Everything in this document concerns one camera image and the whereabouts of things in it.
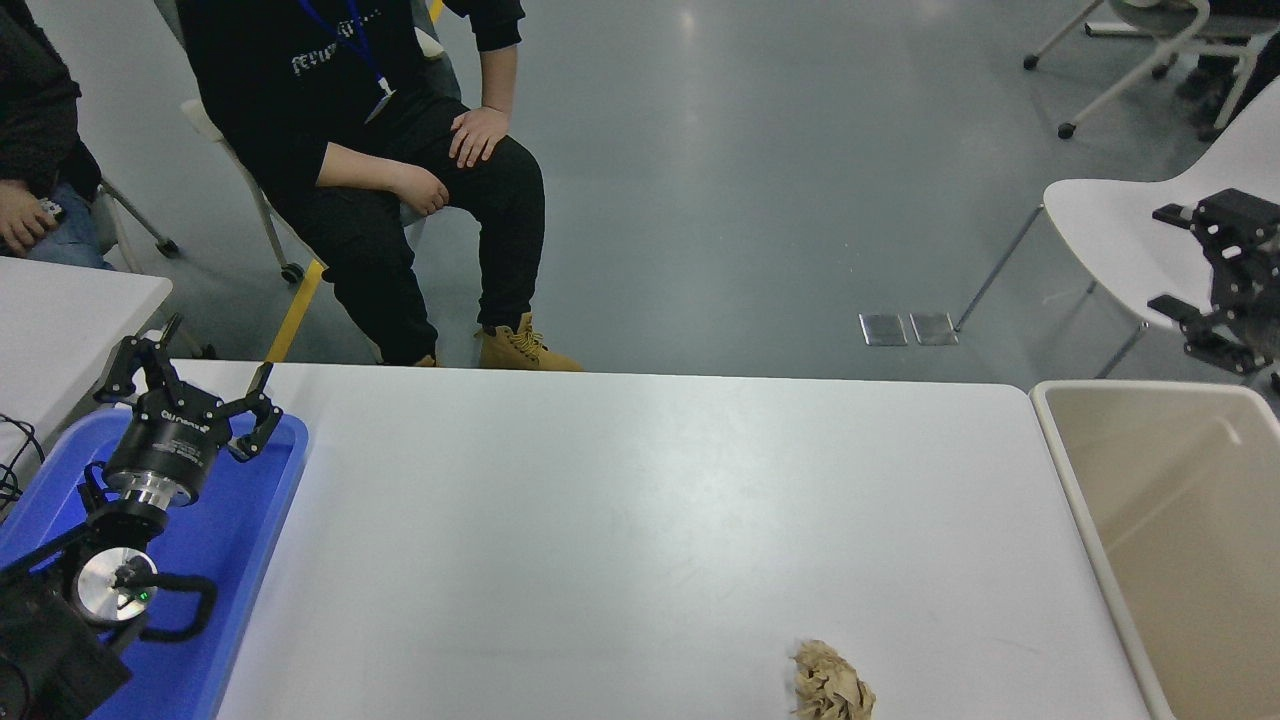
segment blue plastic bin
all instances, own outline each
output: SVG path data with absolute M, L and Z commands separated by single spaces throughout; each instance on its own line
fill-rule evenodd
M 100 410 L 67 430 L 0 528 L 0 565 L 84 520 L 76 493 L 84 465 L 110 457 L 128 423 L 128 410 Z M 232 420 L 232 428 L 242 434 L 251 423 L 252 418 L 242 415 Z M 241 464 L 223 451 L 200 501 L 169 509 L 169 528 L 147 553 L 161 571 L 212 579 L 218 605 L 209 628 L 188 642 L 129 646 L 123 659 L 133 679 L 92 715 L 93 720 L 211 720 L 218 714 L 302 475 L 306 447 L 306 425 L 284 415 L 260 456 Z M 186 594 L 160 592 L 151 605 L 151 626 L 183 628 L 195 606 Z

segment silver metal disc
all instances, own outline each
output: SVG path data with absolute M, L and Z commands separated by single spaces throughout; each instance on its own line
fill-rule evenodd
M 113 547 L 99 552 L 76 577 L 76 600 L 79 611 L 100 623 L 124 623 L 142 614 L 155 597 L 156 588 L 116 589 L 115 571 L 141 557 L 152 573 L 156 564 L 145 552 L 132 547 Z

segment chair wheel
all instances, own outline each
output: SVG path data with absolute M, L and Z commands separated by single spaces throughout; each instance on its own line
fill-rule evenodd
M 302 281 L 302 265 L 298 265 L 297 263 L 289 263 L 288 265 L 280 268 L 280 277 L 289 284 L 297 284 Z

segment knee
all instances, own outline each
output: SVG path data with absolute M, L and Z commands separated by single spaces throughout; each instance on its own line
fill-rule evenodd
M 524 145 L 513 137 L 506 137 L 498 143 L 489 159 L 494 170 L 500 173 L 506 181 L 518 188 L 543 188 L 543 169 L 538 159 Z
M 333 283 L 383 283 L 413 266 L 413 251 L 403 237 L 352 233 L 315 250 L 328 265 L 323 278 Z

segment cuff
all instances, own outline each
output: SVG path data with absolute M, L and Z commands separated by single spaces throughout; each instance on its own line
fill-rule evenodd
M 489 53 L 511 47 L 520 42 L 520 20 L 511 20 L 498 26 L 476 29 L 476 50 Z

